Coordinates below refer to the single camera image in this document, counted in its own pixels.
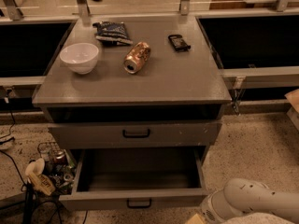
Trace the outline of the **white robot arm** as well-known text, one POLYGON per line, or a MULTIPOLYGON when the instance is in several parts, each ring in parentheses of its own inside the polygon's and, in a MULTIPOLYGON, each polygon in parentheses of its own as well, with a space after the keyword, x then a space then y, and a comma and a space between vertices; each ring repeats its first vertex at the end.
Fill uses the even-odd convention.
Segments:
POLYGON ((258 181, 233 178, 223 189, 205 197, 200 212, 185 224, 222 224, 253 213, 266 213, 298 224, 299 194, 275 191, 258 181))

